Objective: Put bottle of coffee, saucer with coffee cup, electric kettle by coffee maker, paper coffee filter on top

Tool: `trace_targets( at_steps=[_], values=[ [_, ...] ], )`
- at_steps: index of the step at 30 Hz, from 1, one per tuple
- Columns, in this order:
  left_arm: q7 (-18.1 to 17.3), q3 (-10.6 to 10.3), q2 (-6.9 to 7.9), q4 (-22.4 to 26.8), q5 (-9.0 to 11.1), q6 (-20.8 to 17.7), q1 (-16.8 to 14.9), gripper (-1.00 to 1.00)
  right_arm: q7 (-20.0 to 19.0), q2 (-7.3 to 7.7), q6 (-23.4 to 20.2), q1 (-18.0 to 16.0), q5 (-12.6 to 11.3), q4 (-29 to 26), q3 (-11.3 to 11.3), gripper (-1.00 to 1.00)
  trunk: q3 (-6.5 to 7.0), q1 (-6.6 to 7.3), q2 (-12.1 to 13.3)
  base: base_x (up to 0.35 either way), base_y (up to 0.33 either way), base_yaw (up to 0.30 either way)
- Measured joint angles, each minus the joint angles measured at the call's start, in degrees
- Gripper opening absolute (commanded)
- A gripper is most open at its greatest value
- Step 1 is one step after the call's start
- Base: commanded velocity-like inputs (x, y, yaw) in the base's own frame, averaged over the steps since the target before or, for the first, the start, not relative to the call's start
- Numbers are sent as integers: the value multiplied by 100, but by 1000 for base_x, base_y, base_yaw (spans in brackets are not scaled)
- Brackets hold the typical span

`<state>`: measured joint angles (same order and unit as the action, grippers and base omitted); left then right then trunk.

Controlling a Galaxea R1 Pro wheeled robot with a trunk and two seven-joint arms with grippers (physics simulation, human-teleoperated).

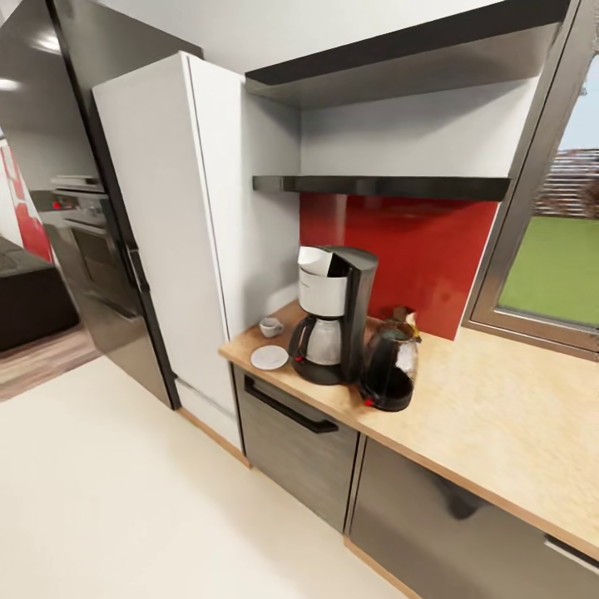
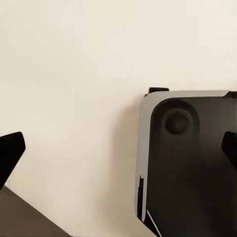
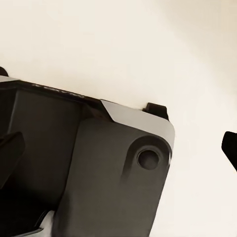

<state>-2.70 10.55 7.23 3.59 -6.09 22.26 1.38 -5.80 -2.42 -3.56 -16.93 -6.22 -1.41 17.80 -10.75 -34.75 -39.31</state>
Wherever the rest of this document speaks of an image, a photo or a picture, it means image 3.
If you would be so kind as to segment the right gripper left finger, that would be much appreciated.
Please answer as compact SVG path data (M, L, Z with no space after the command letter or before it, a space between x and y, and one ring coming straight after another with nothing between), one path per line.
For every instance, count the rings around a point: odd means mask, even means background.
M21 131L0 137L0 191L26 150Z

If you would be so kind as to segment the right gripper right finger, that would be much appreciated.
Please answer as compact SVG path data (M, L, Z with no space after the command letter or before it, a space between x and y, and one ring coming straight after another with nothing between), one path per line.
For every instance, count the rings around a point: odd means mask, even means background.
M226 131L221 148L237 171L237 133Z

